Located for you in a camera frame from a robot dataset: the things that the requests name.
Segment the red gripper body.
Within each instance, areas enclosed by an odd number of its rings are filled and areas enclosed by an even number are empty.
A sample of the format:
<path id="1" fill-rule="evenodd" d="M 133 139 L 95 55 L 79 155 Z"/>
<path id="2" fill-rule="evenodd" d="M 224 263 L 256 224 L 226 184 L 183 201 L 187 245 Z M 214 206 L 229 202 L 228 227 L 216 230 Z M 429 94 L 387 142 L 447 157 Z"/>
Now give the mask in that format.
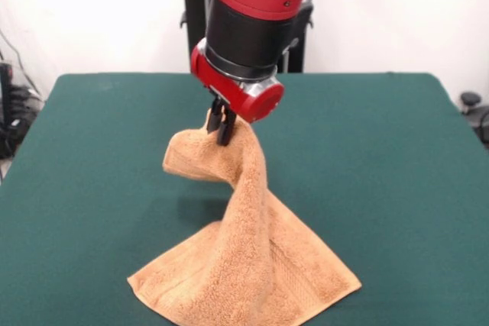
<path id="1" fill-rule="evenodd" d="M 253 123 L 266 118 L 279 105 L 285 87 L 276 76 L 258 82 L 239 80 L 216 69 L 205 55 L 208 49 L 205 38 L 194 47 L 191 72 L 215 98 L 222 100 L 222 110 L 229 107 L 237 116 Z"/>

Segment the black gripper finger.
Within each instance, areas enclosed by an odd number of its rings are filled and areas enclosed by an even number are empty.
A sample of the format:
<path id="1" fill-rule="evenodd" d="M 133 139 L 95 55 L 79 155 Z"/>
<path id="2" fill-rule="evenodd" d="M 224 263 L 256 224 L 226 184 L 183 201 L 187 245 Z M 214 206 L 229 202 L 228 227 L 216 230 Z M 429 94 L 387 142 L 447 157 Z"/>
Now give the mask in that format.
<path id="1" fill-rule="evenodd" d="M 209 110 L 209 116 L 207 119 L 206 130 L 208 133 L 217 131 L 222 121 L 222 100 L 215 98 L 212 102 Z"/>
<path id="2" fill-rule="evenodd" d="M 219 124 L 217 143 L 219 146 L 226 147 L 231 141 L 237 115 L 229 108 L 224 107 L 222 118 Z"/>

